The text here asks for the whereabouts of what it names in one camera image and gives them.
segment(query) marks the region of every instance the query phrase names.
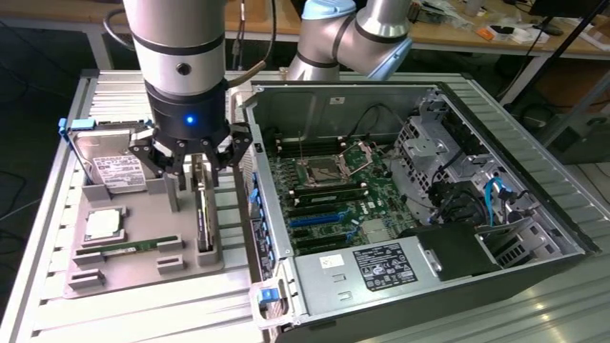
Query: aluminum profile table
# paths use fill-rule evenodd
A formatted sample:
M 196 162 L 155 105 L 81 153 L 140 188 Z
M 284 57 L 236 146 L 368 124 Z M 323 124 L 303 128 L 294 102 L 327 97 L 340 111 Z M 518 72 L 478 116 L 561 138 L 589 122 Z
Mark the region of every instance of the aluminum profile table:
M 279 79 L 262 72 L 256 79 Z M 343 74 L 344 80 L 362 76 Z M 610 329 L 610 212 L 502 110 L 459 74 L 398 74 L 394 81 L 443 81 L 522 162 L 586 234 L 605 250 L 573 270 L 503 302 L 367 342 L 607 342 Z M 142 75 L 103 71 L 84 77 L 69 119 L 120 121 L 150 116 Z M 61 298 L 81 171 L 61 142 L 19 270 L 0 342 L 262 342 L 250 312 L 250 273 L 232 176 L 218 193 L 226 269 L 214 275 L 93 297 Z

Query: power supply label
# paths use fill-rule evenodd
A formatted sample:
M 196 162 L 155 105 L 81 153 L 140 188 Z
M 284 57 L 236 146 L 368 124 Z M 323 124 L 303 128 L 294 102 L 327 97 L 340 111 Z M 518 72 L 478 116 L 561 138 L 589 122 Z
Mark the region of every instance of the power supply label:
M 358 250 L 354 258 L 371 292 L 418 281 L 399 243 Z

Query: hard drive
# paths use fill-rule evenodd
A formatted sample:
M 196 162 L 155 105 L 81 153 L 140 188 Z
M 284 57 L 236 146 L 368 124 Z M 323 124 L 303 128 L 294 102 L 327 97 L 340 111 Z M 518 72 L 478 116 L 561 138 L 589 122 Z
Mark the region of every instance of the hard drive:
M 93 184 L 104 184 L 112 194 L 146 190 L 146 180 L 156 176 L 128 150 L 130 136 L 146 130 L 143 123 L 99 124 L 93 130 L 71 131 L 76 153 Z

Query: workbench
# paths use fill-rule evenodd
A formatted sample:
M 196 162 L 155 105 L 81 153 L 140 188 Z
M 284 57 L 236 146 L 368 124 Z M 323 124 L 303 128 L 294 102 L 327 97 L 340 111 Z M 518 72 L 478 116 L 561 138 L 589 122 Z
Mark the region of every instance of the workbench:
M 465 4 L 459 0 L 449 0 L 457 8 L 462 18 L 467 19 L 475 27 L 487 22 L 485 17 L 469 17 L 463 14 Z M 246 1 L 246 39 L 270 40 L 271 15 L 268 0 Z M 300 18 L 295 11 L 291 0 L 276 0 L 278 4 L 278 40 L 299 41 Z M 120 7 L 118 4 L 103 4 L 92 0 L 4 0 L 0 3 L 0 19 L 13 27 L 33 29 L 55 29 L 80 31 L 87 34 L 91 44 L 95 62 L 99 69 L 112 69 L 112 58 L 103 39 L 104 28 L 101 20 L 105 13 Z M 485 7 L 491 12 L 522 16 L 522 21 L 529 22 L 531 16 L 521 12 L 514 6 L 505 4 L 502 0 L 487 0 Z M 115 30 L 128 33 L 127 19 L 118 16 L 112 21 L 116 23 Z M 539 44 L 531 51 L 534 57 L 522 75 L 513 84 L 501 100 L 501 104 L 513 101 L 517 94 L 530 82 L 537 71 L 557 50 L 569 32 L 574 29 L 566 23 L 553 21 L 565 32 L 562 36 L 551 36 L 547 43 Z M 239 1 L 230 0 L 226 7 L 226 30 L 227 38 L 235 38 L 239 28 Z M 418 22 L 411 25 L 408 32 L 412 38 L 414 49 L 461 51 L 481 54 L 525 55 L 529 44 L 517 44 L 513 41 L 486 41 L 473 30 L 457 29 L 451 24 L 427 24 Z M 567 59 L 610 60 L 610 52 L 599 50 L 585 39 L 578 38 L 562 55 Z
M 239 74 L 227 73 L 227 79 Z M 280 79 L 264 71 L 255 79 Z M 342 80 L 363 81 L 355 73 Z M 601 342 L 610 337 L 610 233 L 607 208 L 589 195 L 483 88 L 459 74 L 398 73 L 391 81 L 442 81 L 603 250 L 511 299 L 368 339 L 380 342 Z M 248 84 L 238 91 L 248 91 Z M 228 101 L 228 113 L 235 102 Z M 103 71 L 79 82 L 68 122 L 151 116 L 139 71 Z M 252 321 L 250 264 L 236 209 L 235 175 L 220 174 L 216 192 L 226 268 L 207 276 L 63 299 L 83 172 L 61 141 L 29 234 L 0 342 L 263 342 Z

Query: dark floor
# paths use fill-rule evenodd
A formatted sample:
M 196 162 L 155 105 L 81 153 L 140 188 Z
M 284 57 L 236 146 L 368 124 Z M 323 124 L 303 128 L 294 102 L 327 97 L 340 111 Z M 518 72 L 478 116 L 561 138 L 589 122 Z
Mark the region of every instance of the dark floor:
M 15 32 L 56 61 L 64 71 L 17 38 Z M 124 50 L 115 42 L 111 45 L 115 68 L 136 69 L 135 53 Z M 264 56 L 266 49 L 264 42 L 247 42 L 246 68 Z M 274 65 L 268 69 L 287 66 L 295 51 L 295 44 L 276 44 Z M 466 72 L 495 95 L 510 82 L 522 57 L 498 60 L 499 56 L 495 55 L 469 56 L 443 51 L 411 51 L 399 71 Z M 0 217 L 41 197 L 59 143 L 56 124 L 59 118 L 68 114 L 80 70 L 91 68 L 95 68 L 95 60 L 84 34 L 0 29 Z M 21 192 L 20 179 L 5 172 L 25 178 L 27 184 Z M 36 209 L 37 204 L 0 221 L 0 313 L 4 312 L 21 260 L 21 240 L 28 238 Z

